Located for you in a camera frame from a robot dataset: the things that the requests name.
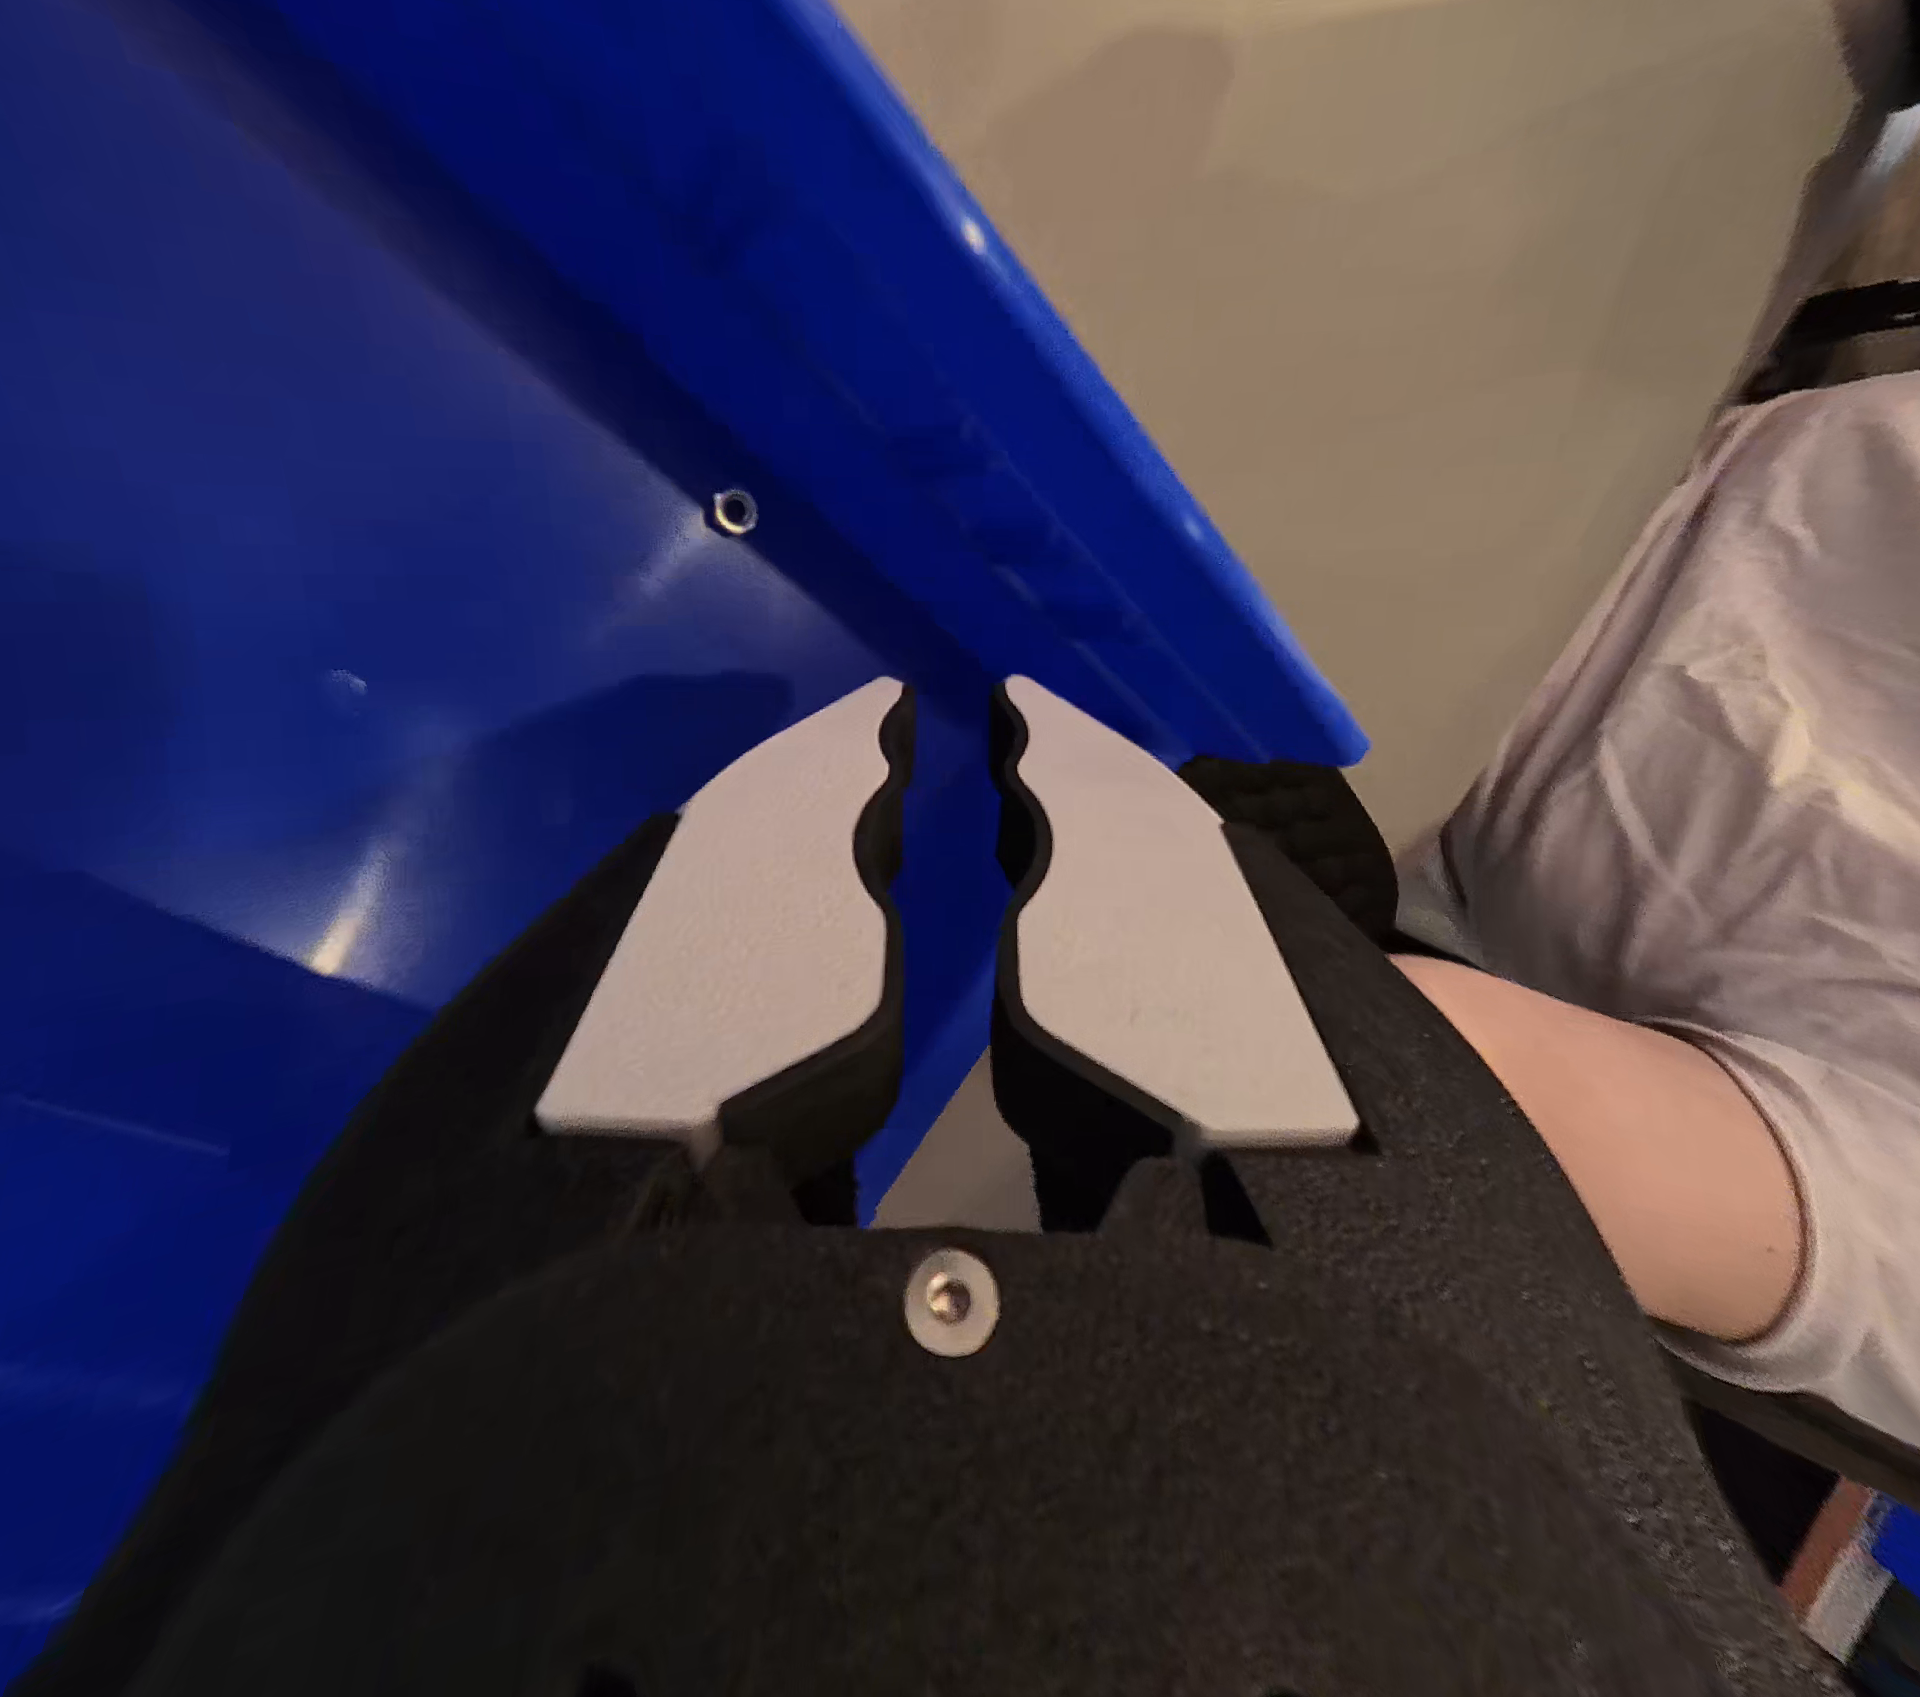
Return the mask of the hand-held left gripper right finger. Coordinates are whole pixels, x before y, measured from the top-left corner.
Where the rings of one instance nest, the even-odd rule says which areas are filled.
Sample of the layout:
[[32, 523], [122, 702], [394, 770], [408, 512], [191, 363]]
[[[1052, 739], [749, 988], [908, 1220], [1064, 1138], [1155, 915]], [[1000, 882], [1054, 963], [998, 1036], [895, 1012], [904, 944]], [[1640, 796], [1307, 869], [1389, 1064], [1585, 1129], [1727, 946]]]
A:
[[1362, 1129], [1224, 819], [1031, 676], [992, 702], [1011, 905], [997, 1009], [1179, 1154], [1348, 1147]]

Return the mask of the person's right forearm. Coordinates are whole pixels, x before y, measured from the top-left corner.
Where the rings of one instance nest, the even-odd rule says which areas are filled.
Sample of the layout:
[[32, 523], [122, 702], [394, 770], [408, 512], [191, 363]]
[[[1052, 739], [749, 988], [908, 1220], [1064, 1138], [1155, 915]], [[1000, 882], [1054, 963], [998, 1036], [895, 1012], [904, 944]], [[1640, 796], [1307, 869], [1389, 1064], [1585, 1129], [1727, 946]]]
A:
[[1394, 965], [1526, 1114], [1648, 1316], [1724, 1345], [1775, 1328], [1807, 1267], [1802, 1194], [1721, 1063], [1468, 965]]

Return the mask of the blue plastic bin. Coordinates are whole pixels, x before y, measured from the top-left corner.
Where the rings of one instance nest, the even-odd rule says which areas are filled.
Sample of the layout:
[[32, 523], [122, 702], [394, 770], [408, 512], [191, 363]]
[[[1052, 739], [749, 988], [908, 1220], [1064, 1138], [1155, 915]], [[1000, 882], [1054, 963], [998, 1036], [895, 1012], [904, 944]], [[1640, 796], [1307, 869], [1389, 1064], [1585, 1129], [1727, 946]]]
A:
[[1369, 741], [833, 0], [5, 0], [2, 99], [29, 1692], [303, 1180], [646, 819], [915, 687], [869, 1215], [989, 1025], [1000, 676]]

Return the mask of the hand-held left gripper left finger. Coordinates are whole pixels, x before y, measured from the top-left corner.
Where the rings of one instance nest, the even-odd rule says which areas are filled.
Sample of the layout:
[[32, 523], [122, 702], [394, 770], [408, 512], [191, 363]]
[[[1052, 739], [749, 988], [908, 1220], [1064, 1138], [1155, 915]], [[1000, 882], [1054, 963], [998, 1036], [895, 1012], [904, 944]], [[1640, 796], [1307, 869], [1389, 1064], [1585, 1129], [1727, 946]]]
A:
[[915, 746], [915, 689], [881, 676], [684, 803], [541, 1091], [541, 1132], [697, 1165], [852, 1163], [901, 1093]]

